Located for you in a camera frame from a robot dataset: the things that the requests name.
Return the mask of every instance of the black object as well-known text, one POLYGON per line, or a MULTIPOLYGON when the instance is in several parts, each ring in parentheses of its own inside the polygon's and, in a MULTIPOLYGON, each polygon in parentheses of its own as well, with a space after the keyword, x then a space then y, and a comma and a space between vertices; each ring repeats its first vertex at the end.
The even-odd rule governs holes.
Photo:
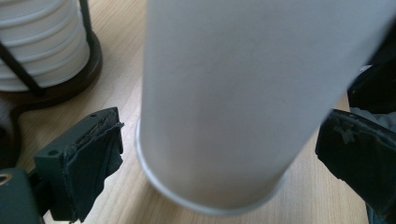
POLYGON ((396 111, 396 19, 381 46, 347 92, 349 105, 373 114, 396 111))
POLYGON ((87 42, 93 44, 93 31, 91 26, 90 6, 87 0, 79 0, 79 7, 81 8, 82 23, 87 31, 87 42))
POLYGON ((381 219, 396 223, 396 133, 334 110, 320 127, 316 153, 381 219))
POLYGON ((368 110, 373 114, 396 111, 396 57, 364 71, 347 93, 351 107, 368 110))
POLYGON ((0 170, 13 176, 2 185, 0 175, 1 223, 36 223, 48 210, 54 220, 84 221, 105 179, 120 168, 122 126, 116 107, 98 111, 35 155, 36 168, 29 183, 18 169, 0 170), (15 194, 21 196, 13 199, 15 194))
POLYGON ((37 213, 27 174, 17 168, 0 170, 0 222, 44 223, 37 213))

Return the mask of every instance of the gray cylindrical object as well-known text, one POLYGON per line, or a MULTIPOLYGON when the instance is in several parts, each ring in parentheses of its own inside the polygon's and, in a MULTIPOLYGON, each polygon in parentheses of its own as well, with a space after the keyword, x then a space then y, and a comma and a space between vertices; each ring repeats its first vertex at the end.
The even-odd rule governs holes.
POLYGON ((148 0, 136 141, 151 183, 207 214, 265 202, 395 12, 393 0, 148 0))

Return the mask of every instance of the paper cup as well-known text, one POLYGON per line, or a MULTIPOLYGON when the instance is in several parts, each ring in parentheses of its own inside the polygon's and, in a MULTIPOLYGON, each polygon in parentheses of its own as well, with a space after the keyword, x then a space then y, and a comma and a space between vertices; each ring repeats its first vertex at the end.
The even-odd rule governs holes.
POLYGON ((148 0, 136 143, 150 182, 206 214, 265 202, 395 8, 394 0, 148 0))
MULTIPOLYGON (((90 47, 84 40, 78 50, 51 68, 34 71, 33 79, 42 88, 66 82, 80 72, 90 59, 90 47)), ((15 76, 0 78, 0 91, 28 91, 28 88, 15 76)))
MULTIPOLYGON (((56 48, 37 55, 18 59, 18 61, 23 65, 28 74, 34 77, 37 74, 42 74, 44 71, 56 67, 57 64, 79 51, 79 49, 83 47, 82 43, 85 41, 85 36, 85 30, 83 30, 82 27, 78 27, 66 41, 56 48)), ((3 61, 0 61, 0 78, 15 78, 15 74, 3 61)))
POLYGON ((3 44, 17 59, 54 49, 69 38, 81 24, 80 14, 77 10, 71 10, 64 20, 51 29, 24 39, 5 41, 3 44))
POLYGON ((0 21, 0 39, 17 40, 43 33, 56 26, 71 10, 76 10, 72 3, 72 0, 56 1, 36 13, 0 21))
POLYGON ((61 0, 0 0, 0 21, 35 13, 61 0))

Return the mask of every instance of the wooden table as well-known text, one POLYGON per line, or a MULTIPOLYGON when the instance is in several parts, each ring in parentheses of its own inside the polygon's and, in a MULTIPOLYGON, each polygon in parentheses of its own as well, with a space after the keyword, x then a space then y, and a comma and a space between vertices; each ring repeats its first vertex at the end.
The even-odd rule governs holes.
MULTIPOLYGON (((146 1, 91 0, 90 4, 93 30, 104 54, 102 74, 78 97, 21 116, 24 141, 18 162, 19 167, 30 171, 34 167, 32 157, 40 148, 91 112, 117 106, 125 122, 124 163, 106 180, 85 223, 367 223, 363 200, 317 159, 316 134, 290 167, 279 193, 257 210, 236 217, 208 217, 165 199, 147 181, 134 148, 134 128, 140 115, 146 1)), ((338 107, 347 108, 347 99, 338 107)), ((45 220, 53 223, 50 213, 45 220)))

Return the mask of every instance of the white paper cup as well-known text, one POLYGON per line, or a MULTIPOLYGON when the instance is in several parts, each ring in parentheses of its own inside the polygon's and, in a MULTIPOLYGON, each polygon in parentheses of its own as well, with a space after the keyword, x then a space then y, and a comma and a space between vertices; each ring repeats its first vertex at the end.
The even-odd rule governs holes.
POLYGON ((35 13, 62 0, 0 0, 0 21, 35 13))
MULTIPOLYGON (((68 59, 70 55, 79 51, 83 47, 82 43, 85 41, 85 38, 85 30, 81 26, 78 26, 74 33, 61 45, 40 54, 20 58, 18 62, 26 69, 28 74, 34 77, 44 73, 44 71, 53 70, 62 61, 68 59)), ((0 80, 4 78, 15 78, 15 74, 3 61, 0 61, 0 80)))
POLYGON ((38 35, 56 26, 76 5, 71 0, 53 2, 36 13, 0 21, 0 39, 2 41, 24 39, 38 35))
MULTIPOLYGON (((33 79, 42 88, 64 83, 77 75, 89 59, 90 48, 84 39, 78 50, 64 61, 51 68, 34 71, 33 79)), ((0 91, 28 91, 28 88, 15 76, 13 78, 0 78, 0 91)))
POLYGON ((394 0, 148 0, 136 143, 150 182, 206 214, 265 202, 395 9, 394 0))
POLYGON ((80 14, 77 10, 71 10, 64 20, 51 29, 24 39, 5 41, 3 44, 17 59, 51 50, 69 38, 82 23, 80 14))

